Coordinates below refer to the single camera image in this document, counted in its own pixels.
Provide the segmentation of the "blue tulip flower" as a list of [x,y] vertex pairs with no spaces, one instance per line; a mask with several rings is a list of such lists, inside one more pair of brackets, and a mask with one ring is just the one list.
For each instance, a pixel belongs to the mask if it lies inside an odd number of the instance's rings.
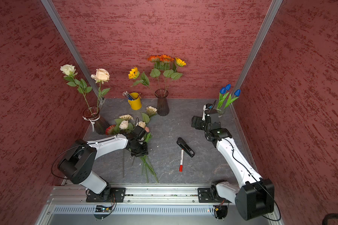
[[220,92],[219,92],[219,102],[217,107],[221,108],[224,101],[226,100],[226,98],[229,95],[229,90],[231,89],[231,84],[227,84],[225,87],[223,87]]
[[226,102],[226,104],[224,106],[224,109],[227,108],[227,107],[229,107],[229,105],[231,105],[235,100],[237,100],[239,98],[240,94],[241,94],[241,90],[240,89],[236,90],[233,95],[230,94],[229,97],[228,97],[228,99],[227,99],[227,102]]
[[227,90],[226,90],[225,87],[223,87],[223,88],[220,90],[220,92],[219,92],[219,101],[218,101],[217,108],[221,108],[221,107],[222,107],[224,101],[225,101],[226,98],[227,98],[227,95],[228,95]]

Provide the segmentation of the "yellow sunflower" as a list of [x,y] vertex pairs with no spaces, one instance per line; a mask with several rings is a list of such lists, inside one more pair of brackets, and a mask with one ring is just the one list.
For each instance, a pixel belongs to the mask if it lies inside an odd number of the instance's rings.
[[180,67],[186,66],[186,62],[181,60],[180,58],[175,58],[174,64],[173,64],[173,74],[171,74],[171,79],[178,80],[182,77],[182,73],[180,73],[178,70]]
[[132,86],[137,86],[139,84],[142,84],[145,87],[150,87],[150,81],[145,72],[139,72],[137,67],[134,67],[130,70],[128,74],[128,78],[130,80],[133,80],[134,83]]

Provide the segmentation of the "orange gerbera flower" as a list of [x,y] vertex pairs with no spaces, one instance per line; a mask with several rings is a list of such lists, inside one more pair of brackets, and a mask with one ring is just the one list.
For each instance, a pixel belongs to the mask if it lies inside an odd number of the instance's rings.
[[147,58],[147,60],[149,62],[151,62],[151,63],[154,64],[154,68],[152,69],[152,71],[150,73],[150,76],[157,79],[159,88],[161,88],[160,78],[159,78],[159,76],[161,74],[161,72],[159,70],[160,62],[161,62],[161,56],[159,56],[159,55],[152,55],[152,56],[149,56]]
[[174,58],[168,55],[159,56],[160,59],[160,67],[163,71],[169,70],[171,68],[171,64],[174,62]]

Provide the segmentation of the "pale pink rose flower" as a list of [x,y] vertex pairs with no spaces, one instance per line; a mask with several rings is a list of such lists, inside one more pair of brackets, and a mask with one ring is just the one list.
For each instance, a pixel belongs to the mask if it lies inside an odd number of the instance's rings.
[[102,101],[104,96],[110,91],[110,88],[102,89],[101,85],[110,80],[110,74],[107,70],[103,68],[96,69],[95,75],[91,75],[91,78],[95,80],[95,83],[99,84],[98,88],[98,100],[97,100],[97,108],[99,107],[99,103]]

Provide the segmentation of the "white rose flower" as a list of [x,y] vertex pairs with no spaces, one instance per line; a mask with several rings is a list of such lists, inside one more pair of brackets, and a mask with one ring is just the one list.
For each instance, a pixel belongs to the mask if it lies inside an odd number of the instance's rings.
[[89,112],[91,113],[91,115],[93,115],[94,113],[91,110],[91,107],[89,106],[86,98],[86,95],[91,92],[92,87],[89,87],[84,79],[76,79],[76,75],[78,74],[78,72],[76,72],[76,68],[74,65],[65,64],[60,67],[60,71],[64,74],[63,79],[67,81],[67,85],[70,87],[76,87],[77,91],[83,95]]

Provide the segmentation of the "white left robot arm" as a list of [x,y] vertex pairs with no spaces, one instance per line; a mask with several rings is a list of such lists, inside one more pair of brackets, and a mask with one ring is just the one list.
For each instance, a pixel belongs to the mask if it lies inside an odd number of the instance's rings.
[[148,132],[136,126],[131,132],[120,132],[109,138],[97,141],[77,141],[58,164],[58,169],[74,184],[80,184],[91,193],[107,197],[110,184],[93,172],[96,159],[118,150],[128,150],[132,156],[141,157],[148,154],[145,138]]

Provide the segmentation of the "red gerbera flower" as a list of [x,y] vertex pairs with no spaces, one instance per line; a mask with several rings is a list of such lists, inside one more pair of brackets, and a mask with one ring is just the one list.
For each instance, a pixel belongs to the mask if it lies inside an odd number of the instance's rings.
[[106,130],[105,130],[105,134],[106,135],[115,135],[116,134],[116,131],[115,131],[115,127],[116,125],[111,125],[109,126]]

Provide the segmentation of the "yellow metal pen bucket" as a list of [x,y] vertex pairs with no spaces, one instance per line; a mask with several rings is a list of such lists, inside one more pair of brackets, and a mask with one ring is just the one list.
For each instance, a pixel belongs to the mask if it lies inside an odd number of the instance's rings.
[[132,100],[128,100],[128,103],[132,110],[140,110],[142,108],[141,96],[137,92],[130,93]]

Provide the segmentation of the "red capped white marker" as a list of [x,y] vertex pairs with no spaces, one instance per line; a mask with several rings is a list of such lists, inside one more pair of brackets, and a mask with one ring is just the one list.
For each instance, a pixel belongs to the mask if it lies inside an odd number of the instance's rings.
[[180,156],[180,166],[179,166],[179,171],[183,171],[183,160],[184,160],[184,150],[181,150],[181,156]]

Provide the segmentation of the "pens in bucket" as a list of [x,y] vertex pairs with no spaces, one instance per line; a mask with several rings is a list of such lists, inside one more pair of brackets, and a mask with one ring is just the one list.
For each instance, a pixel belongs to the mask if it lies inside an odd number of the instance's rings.
[[129,92],[127,92],[127,91],[124,91],[123,92],[123,96],[125,96],[129,101],[134,101],[134,100],[136,100],[136,98],[135,97],[133,97]]

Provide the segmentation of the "red glass vase with ribbon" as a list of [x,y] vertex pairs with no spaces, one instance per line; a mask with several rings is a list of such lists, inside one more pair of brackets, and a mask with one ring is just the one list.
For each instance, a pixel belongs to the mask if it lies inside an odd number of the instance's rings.
[[93,132],[95,131],[99,135],[105,135],[110,126],[107,120],[100,115],[100,109],[95,106],[84,110],[83,119],[89,121]]

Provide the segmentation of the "aluminium corner profile right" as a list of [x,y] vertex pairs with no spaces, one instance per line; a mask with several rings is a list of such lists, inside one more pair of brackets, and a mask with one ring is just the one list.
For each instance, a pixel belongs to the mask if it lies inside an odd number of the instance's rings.
[[253,46],[251,48],[251,51],[247,57],[247,60],[242,68],[242,71],[238,77],[238,80],[232,90],[232,94],[235,93],[236,90],[240,89],[241,85],[243,84],[249,70],[250,67],[252,65],[252,63],[254,62],[254,59],[257,55],[257,53],[259,52],[261,45],[274,21],[274,18],[277,14],[277,12],[279,11],[279,8],[282,4],[283,0],[273,0],[269,6],[268,12],[263,20],[263,23],[258,31],[258,34],[256,36],[256,39],[253,43]]

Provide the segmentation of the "aluminium corner profile left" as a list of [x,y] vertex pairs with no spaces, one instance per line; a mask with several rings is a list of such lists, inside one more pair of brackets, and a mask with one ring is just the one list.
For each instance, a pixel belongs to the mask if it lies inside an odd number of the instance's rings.
[[96,96],[99,96],[98,87],[95,84],[95,81],[91,78],[91,72],[89,71],[86,63],[84,62],[81,54],[79,53],[77,47],[75,46],[69,32],[67,31],[63,21],[61,20],[57,10],[52,1],[50,0],[41,0],[45,10],[48,12],[50,18],[52,19],[54,25],[56,26],[58,32],[60,33],[61,37],[63,38],[64,42],[66,43],[68,49],[70,50],[72,56],[76,60],[77,64],[79,65],[80,69],[82,70],[85,78],[88,80],[89,84],[92,86],[94,93]]

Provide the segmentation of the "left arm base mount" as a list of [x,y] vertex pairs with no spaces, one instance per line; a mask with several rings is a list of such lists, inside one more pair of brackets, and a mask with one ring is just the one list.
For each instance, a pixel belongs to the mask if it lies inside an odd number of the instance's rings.
[[89,190],[87,193],[86,202],[119,202],[124,201],[126,188],[105,188],[100,194],[96,194]]

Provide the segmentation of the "aluminium front rail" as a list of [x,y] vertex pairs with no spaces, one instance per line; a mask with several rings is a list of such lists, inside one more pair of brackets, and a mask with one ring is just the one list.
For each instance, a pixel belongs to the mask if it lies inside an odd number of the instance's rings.
[[[209,184],[112,184],[112,188],[125,188],[120,205],[219,205],[199,191]],[[46,204],[88,205],[87,192],[81,185],[55,186]]]

